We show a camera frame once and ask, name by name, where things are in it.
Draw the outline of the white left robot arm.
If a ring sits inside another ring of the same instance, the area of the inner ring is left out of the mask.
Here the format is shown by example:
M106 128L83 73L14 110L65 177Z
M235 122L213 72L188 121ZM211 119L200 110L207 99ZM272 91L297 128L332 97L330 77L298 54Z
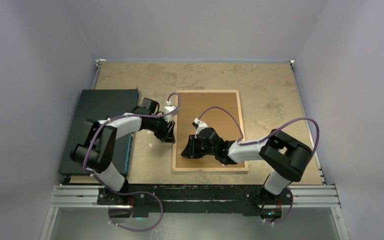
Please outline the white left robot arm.
M165 103L160 110L157 101L144 98L139 106L122 115L99 121L87 119L79 141L71 148L71 160L110 190L110 199L118 205L128 201L129 191L126 177L113 164L116 141L147 130L161 142L174 144L173 117L179 112L180 105L173 105L170 100Z

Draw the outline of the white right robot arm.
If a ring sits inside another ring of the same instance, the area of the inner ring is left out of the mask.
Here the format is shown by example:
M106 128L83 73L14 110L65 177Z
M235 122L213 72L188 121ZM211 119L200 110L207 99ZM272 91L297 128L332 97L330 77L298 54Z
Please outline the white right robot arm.
M300 182L314 153L303 142L274 129L262 142L239 142L222 139L212 127L188 137L181 156L200 159L213 156L224 165L264 160L273 169L265 180L260 196L268 204L280 198L281 192L293 182Z

